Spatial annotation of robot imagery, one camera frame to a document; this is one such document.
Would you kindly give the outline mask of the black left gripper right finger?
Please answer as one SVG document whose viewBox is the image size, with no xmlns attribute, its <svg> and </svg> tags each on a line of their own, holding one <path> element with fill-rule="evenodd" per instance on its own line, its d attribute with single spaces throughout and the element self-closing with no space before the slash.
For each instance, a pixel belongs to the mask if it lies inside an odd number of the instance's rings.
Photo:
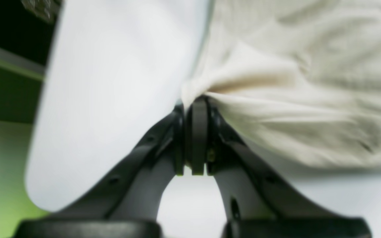
<svg viewBox="0 0 381 238">
<path fill-rule="evenodd" d="M 325 209 L 255 154 L 206 97 L 190 107 L 192 175 L 213 176 L 227 223 L 223 238 L 371 238 L 364 219 Z"/>
</svg>

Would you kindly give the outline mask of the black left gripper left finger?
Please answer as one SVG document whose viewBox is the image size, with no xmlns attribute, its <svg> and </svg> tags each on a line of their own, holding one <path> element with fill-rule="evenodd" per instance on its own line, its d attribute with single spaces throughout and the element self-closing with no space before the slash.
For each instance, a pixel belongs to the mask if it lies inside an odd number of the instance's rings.
<svg viewBox="0 0 381 238">
<path fill-rule="evenodd" d="M 80 199 L 44 218 L 22 221 L 15 238 L 163 238 L 157 214 L 165 188 L 184 170 L 184 108 L 155 124 Z"/>
</svg>

